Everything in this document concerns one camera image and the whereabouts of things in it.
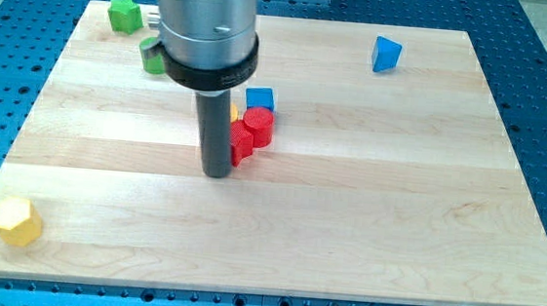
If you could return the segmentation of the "silver robot arm cylinder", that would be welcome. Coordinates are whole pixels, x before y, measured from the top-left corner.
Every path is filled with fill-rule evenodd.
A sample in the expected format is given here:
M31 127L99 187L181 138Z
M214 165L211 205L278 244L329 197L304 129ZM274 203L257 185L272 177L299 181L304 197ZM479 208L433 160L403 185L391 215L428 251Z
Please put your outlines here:
M157 0L167 74L195 91L246 82L257 66L256 0Z

